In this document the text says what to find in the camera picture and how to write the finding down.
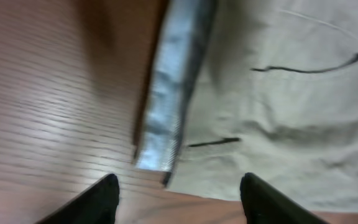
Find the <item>khaki green shorts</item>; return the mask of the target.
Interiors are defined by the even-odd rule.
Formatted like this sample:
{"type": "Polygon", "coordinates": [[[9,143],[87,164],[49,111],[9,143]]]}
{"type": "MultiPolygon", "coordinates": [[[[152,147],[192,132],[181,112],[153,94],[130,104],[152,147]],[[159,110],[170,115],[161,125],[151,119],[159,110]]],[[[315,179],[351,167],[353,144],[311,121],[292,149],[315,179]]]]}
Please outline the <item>khaki green shorts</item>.
{"type": "Polygon", "coordinates": [[[358,0],[170,1],[135,159],[172,192],[236,201],[253,172],[358,213],[358,0]]]}

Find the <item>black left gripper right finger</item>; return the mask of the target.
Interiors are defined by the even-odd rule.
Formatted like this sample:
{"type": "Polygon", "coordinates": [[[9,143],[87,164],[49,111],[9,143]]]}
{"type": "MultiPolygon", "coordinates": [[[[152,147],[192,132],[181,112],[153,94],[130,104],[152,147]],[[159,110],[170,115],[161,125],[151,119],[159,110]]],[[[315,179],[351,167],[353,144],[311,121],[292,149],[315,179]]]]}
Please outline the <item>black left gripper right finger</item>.
{"type": "Polygon", "coordinates": [[[327,224],[251,172],[241,179],[240,192],[248,224],[327,224]]]}

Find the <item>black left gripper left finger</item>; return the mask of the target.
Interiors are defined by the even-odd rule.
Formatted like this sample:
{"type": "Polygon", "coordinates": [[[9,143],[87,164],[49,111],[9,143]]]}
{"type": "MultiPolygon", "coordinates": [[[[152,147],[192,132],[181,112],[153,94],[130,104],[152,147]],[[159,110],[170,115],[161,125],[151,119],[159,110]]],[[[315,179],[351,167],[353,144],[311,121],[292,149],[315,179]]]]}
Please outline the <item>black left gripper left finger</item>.
{"type": "Polygon", "coordinates": [[[119,195],[117,176],[105,175],[37,224],[115,224],[119,195]]]}

